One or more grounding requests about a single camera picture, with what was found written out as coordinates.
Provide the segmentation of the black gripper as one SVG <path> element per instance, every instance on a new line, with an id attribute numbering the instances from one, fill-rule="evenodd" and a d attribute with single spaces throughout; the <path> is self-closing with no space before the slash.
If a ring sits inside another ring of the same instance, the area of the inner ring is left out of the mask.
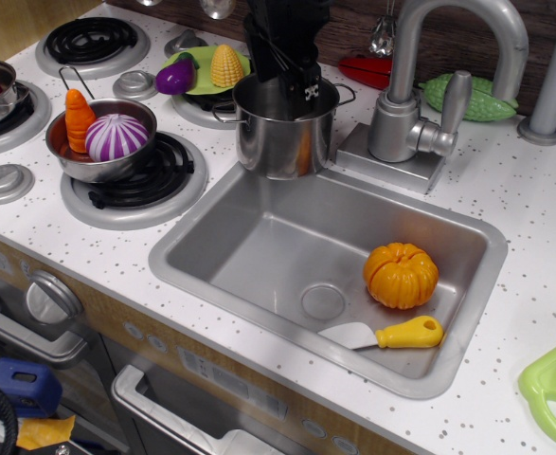
<path id="1" fill-rule="evenodd" d="M 329 1 L 249 1 L 245 41 L 260 82 L 279 75 L 287 117 L 309 117 L 319 96 L 317 33 L 330 21 Z"/>

